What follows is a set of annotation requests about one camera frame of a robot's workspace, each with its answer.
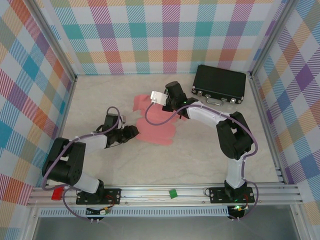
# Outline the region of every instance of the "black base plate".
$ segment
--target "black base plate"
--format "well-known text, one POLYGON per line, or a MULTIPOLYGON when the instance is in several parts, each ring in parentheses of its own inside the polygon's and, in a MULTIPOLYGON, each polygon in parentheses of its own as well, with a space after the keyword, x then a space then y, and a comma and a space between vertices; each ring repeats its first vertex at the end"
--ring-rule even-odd
POLYGON ((90 202, 89 199, 85 197, 81 197, 81 195, 77 197, 75 204, 77 205, 112 205, 113 200, 114 200, 114 205, 119 205, 120 204, 120 199, 121 199, 121 189, 120 188, 105 188, 104 189, 104 194, 105 197, 99 202, 90 202))
POLYGON ((210 187, 209 188, 209 196, 210 196, 210 203, 212 204, 245 204, 247 203, 246 198, 244 195, 247 195, 248 197, 248 203, 254 203, 255 202, 255 196, 250 194, 253 194, 252 187, 246 187, 243 195, 238 198, 237 201, 231 201, 229 197, 225 194, 225 188, 224 187, 210 187))

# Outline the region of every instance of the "vent grille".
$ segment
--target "vent grille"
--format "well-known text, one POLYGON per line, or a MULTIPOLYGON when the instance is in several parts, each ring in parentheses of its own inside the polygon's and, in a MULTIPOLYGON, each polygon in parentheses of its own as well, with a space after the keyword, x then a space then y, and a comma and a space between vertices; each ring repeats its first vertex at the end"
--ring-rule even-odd
MULTIPOLYGON (((86 215, 86 208, 74 210, 76 214, 86 217, 97 217, 97 215, 86 215)), ((206 207, 114 207, 105 217, 200 217, 200 216, 229 216, 227 206, 206 207)), ((43 208, 40 217, 73 217, 63 207, 43 208)))

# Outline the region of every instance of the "black briefcase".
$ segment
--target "black briefcase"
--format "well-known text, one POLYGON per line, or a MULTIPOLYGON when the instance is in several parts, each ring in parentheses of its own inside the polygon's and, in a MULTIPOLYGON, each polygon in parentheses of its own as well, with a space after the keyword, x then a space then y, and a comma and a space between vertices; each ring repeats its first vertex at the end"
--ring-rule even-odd
POLYGON ((206 102, 210 104, 219 106, 224 102, 241 104, 245 98, 246 78, 246 74, 242 72, 199 65, 191 92, 206 97, 206 102))

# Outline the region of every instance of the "pink cloth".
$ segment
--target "pink cloth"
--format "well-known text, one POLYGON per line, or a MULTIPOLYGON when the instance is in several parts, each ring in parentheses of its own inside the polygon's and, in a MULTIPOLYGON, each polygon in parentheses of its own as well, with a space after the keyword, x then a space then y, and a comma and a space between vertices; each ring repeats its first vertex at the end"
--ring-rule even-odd
MULTIPOLYGON (((172 138, 176 133, 176 126, 172 123, 176 122, 180 116, 176 115, 169 122, 160 126, 153 126, 147 123, 145 119, 146 109, 151 104, 150 95, 141 94, 135 96, 133 100, 133 111, 140 110, 143 118, 139 118, 136 122, 136 127, 139 130, 137 139, 160 145, 170 145, 173 143, 172 138)), ((162 111, 162 106, 159 104, 153 105, 148 111, 148 120, 153 123, 161 123, 167 120, 173 112, 162 111)))

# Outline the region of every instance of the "white table surface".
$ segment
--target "white table surface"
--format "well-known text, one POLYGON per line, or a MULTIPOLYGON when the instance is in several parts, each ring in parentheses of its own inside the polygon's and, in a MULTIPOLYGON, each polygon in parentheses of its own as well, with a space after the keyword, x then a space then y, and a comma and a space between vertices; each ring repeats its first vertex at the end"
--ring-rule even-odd
MULTIPOLYGON (((127 124, 134 125, 141 118, 139 111, 132 111, 134 97, 151 91, 163 92, 165 85, 172 81, 178 81, 188 97, 196 97, 191 93, 194 77, 194 74, 80 76, 63 137, 73 139, 94 131, 104 123, 110 106, 119 108, 127 117, 127 124)), ((205 102, 204 97, 196 98, 205 102)), ((249 82, 242 104, 207 105, 222 112, 243 114, 259 145, 258 153, 247 158, 245 177, 258 183, 277 182, 249 82)), ((216 129, 190 119, 178 120, 174 124, 173 144, 162 146, 134 138, 125 144, 86 155, 83 171, 112 185, 223 183, 228 161, 220 149, 216 129)))

